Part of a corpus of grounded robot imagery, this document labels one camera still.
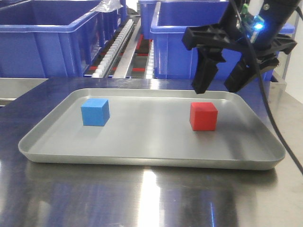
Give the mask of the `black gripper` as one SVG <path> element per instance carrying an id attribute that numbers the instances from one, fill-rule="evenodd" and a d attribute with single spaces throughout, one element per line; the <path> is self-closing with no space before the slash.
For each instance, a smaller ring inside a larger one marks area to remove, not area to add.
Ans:
<path id="1" fill-rule="evenodd" d="M 197 94 L 206 92 L 218 72 L 217 64 L 226 62 L 222 56 L 224 49 L 242 54 L 224 82 L 229 92 L 236 93 L 258 78 L 253 63 L 262 75 L 279 64 L 276 52 L 289 54 L 297 45 L 291 37 L 280 33 L 296 11 L 297 1 L 265 0 L 255 16 L 248 7 L 242 0 L 231 0 L 218 23 L 186 28 L 182 42 L 187 50 L 197 48 L 198 53 L 192 81 Z M 254 61 L 252 52 L 257 57 Z"/>

